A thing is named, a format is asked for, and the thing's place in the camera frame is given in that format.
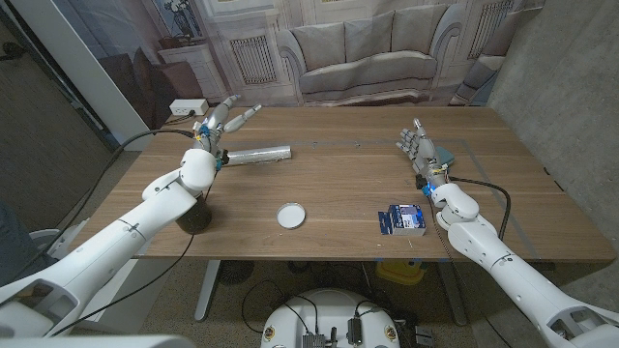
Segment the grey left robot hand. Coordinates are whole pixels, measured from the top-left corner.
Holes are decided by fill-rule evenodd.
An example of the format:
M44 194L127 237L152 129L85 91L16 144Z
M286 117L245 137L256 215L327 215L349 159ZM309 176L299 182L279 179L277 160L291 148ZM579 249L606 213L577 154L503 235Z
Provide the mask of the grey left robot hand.
M228 118L233 103L239 98L240 95L228 97L217 105L202 123L194 124L196 130L194 131L193 148L202 149L215 155L219 150L219 140L222 134L237 131L262 107L261 104L257 104L226 123L225 120Z

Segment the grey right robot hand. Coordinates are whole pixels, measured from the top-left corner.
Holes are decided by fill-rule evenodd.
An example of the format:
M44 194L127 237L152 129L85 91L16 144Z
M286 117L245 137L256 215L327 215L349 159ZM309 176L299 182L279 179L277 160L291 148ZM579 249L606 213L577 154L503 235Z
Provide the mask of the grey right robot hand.
M414 130L403 129L396 146L411 160L414 171L435 187L446 183L446 169L440 163L440 157L420 120L413 121Z

